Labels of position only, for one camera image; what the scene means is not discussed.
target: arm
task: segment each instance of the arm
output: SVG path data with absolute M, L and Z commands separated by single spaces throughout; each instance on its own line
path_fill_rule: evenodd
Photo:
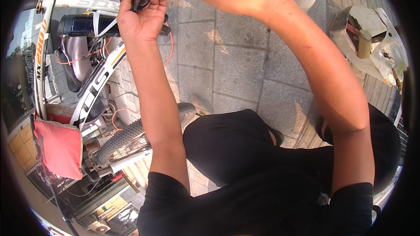
M 189 191 L 178 108 L 157 45 L 166 7 L 167 0 L 150 0 L 134 13 L 131 0 L 123 0 L 117 22 L 139 90 L 144 131 L 153 148 L 150 171 L 176 179 Z
M 343 55 L 292 0 L 205 0 L 269 26 L 291 48 L 308 77 L 319 110 L 334 135 L 333 191 L 373 184 L 375 164 L 363 89 Z

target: metal grate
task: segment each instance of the metal grate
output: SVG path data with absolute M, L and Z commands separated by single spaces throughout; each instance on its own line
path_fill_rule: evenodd
M 408 135 L 407 135 L 407 132 L 405 131 L 402 117 L 399 118 L 396 128 L 398 129 L 399 140 L 401 142 L 401 156 L 404 157 L 405 151 L 407 149 Z

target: forearm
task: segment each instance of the forearm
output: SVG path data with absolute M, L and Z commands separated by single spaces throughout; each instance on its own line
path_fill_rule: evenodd
M 307 75 L 318 108 L 334 132 L 369 125 L 363 89 L 344 56 L 292 0 L 272 8 L 265 23 L 290 47 Z
M 157 42 L 126 42 L 139 93 L 142 123 L 152 146 L 182 139 L 178 108 L 166 78 Z

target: white bicycle frame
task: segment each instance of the white bicycle frame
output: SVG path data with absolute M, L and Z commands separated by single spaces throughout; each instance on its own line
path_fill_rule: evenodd
M 37 10 L 43 9 L 45 11 L 44 18 L 41 23 L 39 30 L 39 36 L 37 41 L 37 49 L 35 53 L 35 65 L 34 65 L 34 95 L 36 102 L 36 111 L 43 120 L 48 120 L 47 118 L 47 106 L 46 98 L 44 91 L 45 77 L 44 77 L 44 66 L 45 66 L 45 45 L 46 39 L 50 37 L 50 19 L 52 16 L 52 11 L 54 7 L 75 7 L 82 9 L 97 10 L 92 12 L 94 18 L 94 34 L 99 37 L 106 33 L 110 28 L 116 24 L 116 18 L 114 21 L 108 25 L 103 31 L 98 31 L 99 15 L 105 14 L 108 16 L 116 17 L 120 9 L 120 3 L 110 0 L 39 0 L 37 5 Z M 103 86 L 106 84 L 116 67 L 119 65 L 121 60 L 126 54 L 126 48 L 123 43 L 118 45 L 106 58 L 100 67 L 97 67 L 95 71 L 91 74 L 94 76 L 87 87 L 84 89 L 82 97 L 79 99 L 79 102 L 76 105 L 74 113 L 71 117 L 70 124 L 77 126 L 80 131 L 82 131 L 84 124 L 86 123 L 86 118 L 90 113 L 92 105 L 99 96 Z M 144 153 L 135 153 L 122 159 L 113 165 L 111 165 L 114 172 L 121 170 L 122 168 L 134 163 L 135 161 L 143 158 Z

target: bicycle tire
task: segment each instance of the bicycle tire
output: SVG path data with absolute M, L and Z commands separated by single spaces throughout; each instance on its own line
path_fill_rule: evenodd
M 181 127 L 185 127 L 195 116 L 195 106 L 191 103 L 178 103 L 178 111 L 181 118 Z M 98 164 L 105 168 L 109 164 L 109 159 L 113 156 L 114 152 L 123 147 L 125 144 L 139 136 L 144 132 L 142 119 L 138 119 L 130 125 L 126 126 L 123 130 L 118 131 L 112 136 L 102 148 L 97 152 L 97 162 Z M 150 149 L 151 145 L 148 144 L 144 149 L 139 150 L 135 153 Z

